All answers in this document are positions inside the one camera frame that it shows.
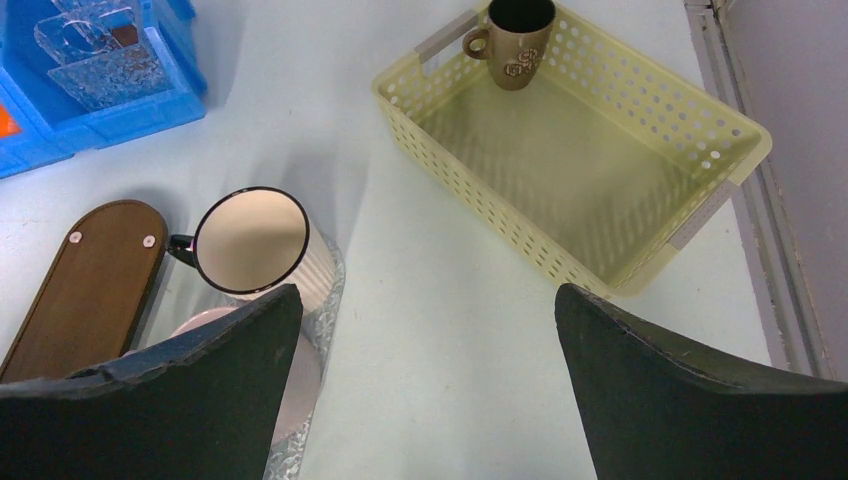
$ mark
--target gray wall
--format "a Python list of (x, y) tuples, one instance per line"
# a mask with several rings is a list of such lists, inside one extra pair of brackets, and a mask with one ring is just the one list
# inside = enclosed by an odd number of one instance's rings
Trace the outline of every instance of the gray wall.
[(736, 0), (727, 19), (826, 353), (848, 380), (848, 0)]

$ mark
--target orange object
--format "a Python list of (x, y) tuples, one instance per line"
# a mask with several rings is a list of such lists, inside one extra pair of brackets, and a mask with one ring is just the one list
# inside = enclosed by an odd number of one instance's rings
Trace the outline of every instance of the orange object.
[(9, 112), (0, 105), (0, 138), (8, 137), (9, 135), (14, 135), (20, 132), (21, 129), (18, 128), (18, 124), (12, 120), (12, 116), (9, 115)]

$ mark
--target black rim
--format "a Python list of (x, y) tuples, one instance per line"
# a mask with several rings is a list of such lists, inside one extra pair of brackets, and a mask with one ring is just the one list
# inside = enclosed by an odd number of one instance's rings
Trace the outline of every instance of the black rim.
[[(253, 191), (256, 191), (256, 190), (265, 190), (265, 191), (268, 191), (268, 192), (279, 193), (279, 194), (285, 196), (286, 198), (288, 198), (289, 200), (291, 200), (292, 202), (294, 202), (294, 204), (297, 205), (297, 208), (300, 210), (301, 215), (303, 215), (303, 220), (304, 220), (304, 223), (306, 224), (306, 237), (303, 239), (303, 248), (300, 251), (300, 255), (298, 255), (298, 257), (297, 257), (297, 260), (295, 260), (295, 262), (292, 264), (291, 268), (289, 268), (288, 271), (286, 271), (286, 273), (284, 273), (280, 278), (278, 278), (278, 279), (274, 280), (273, 282), (268, 283), (268, 284), (266, 284), (262, 287), (259, 287), (259, 288), (254, 288), (254, 289), (251, 289), (251, 290), (232, 290), (230, 288), (226, 288), (226, 287), (223, 287), (221, 285), (218, 285), (211, 278), (209, 278), (209, 276), (206, 275), (206, 272), (203, 271), (203, 265), (200, 264), (200, 260), (197, 258), (197, 251), (199, 250), (198, 246), (200, 244), (199, 243), (200, 242), (200, 231), (203, 229), (203, 224), (206, 223), (206, 220), (209, 218), (210, 215), (212, 215), (212, 212), (214, 212), (224, 202), (226, 202), (227, 200), (230, 200), (231, 198), (235, 197), (236, 195), (241, 195), (242, 193), (253, 192)], [(194, 264), (197, 265), (197, 267), (196, 267), (197, 273), (199, 273), (200, 276), (203, 277), (203, 279), (206, 280), (206, 282), (209, 285), (212, 285), (213, 287), (215, 287), (216, 289), (218, 289), (218, 290), (220, 290), (224, 293), (231, 293), (233, 295), (249, 295), (249, 294), (252, 294), (252, 293), (259, 293), (259, 292), (268, 290), (268, 288), (273, 287), (274, 285), (277, 285), (280, 282), (282, 282), (283, 280), (285, 280), (286, 278), (288, 278), (288, 276), (291, 275), (291, 273), (298, 266), (300, 266), (300, 262), (302, 262), (303, 257), (306, 256), (306, 249), (309, 246), (309, 236), (312, 233), (310, 230), (311, 229), (309, 227), (309, 217), (306, 216), (306, 210), (303, 208), (303, 205), (301, 205), (300, 202), (298, 202), (297, 199), (294, 198), (293, 196), (291, 196), (290, 194), (288, 194), (288, 193), (286, 193), (286, 192), (284, 192), (284, 191), (282, 191), (278, 188), (273, 188), (273, 187), (247, 187), (247, 188), (243, 188), (241, 190), (236, 190), (235, 192), (233, 192), (233, 193), (227, 195), (226, 197), (215, 202), (215, 205), (212, 205), (212, 207), (210, 207), (209, 210), (207, 210), (206, 213), (203, 214), (203, 218), (201, 218), (200, 223), (197, 224), (197, 230), (195, 230), (195, 232), (194, 232), (194, 248), (192, 249), (193, 250), (192, 256), (194, 256)]]
[(488, 14), (492, 24), (505, 32), (530, 34), (551, 26), (556, 5), (551, 0), (492, 0)]

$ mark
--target table surface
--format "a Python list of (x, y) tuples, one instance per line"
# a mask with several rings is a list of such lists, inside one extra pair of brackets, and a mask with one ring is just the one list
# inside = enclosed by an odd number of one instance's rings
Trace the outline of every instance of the table surface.
[[(301, 478), (593, 478), (556, 287), (394, 146), (370, 92), (474, 2), (195, 3), (204, 120), (0, 180), (0, 352), (89, 210), (136, 198), (188, 233), (226, 193), (272, 185), (303, 201), (348, 272)], [(681, 0), (562, 3), (701, 84)], [(161, 275), (141, 345), (216, 295), (173, 259)], [(729, 203), (617, 303), (769, 363)]]

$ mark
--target blue crate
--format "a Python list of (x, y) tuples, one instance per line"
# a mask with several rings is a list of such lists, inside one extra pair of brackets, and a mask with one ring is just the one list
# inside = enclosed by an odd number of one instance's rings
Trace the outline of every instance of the blue crate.
[[(108, 0), (112, 4), (124, 0)], [(197, 67), (189, 0), (126, 0), (132, 6), (142, 51), (155, 63), (161, 81), (142, 93), (120, 92), (107, 102), (80, 99), (63, 85), (98, 82), (98, 68), (120, 65), (130, 47), (62, 66), (36, 40), (35, 28), (61, 15), (51, 0), (0, 0), (0, 105), (21, 133), (0, 138), (0, 178), (150, 135), (203, 118), (206, 81)], [(57, 4), (96, 5), (97, 0), (61, 0)], [(112, 28), (121, 25), (108, 25)], [(125, 69), (132, 73), (132, 68)]]

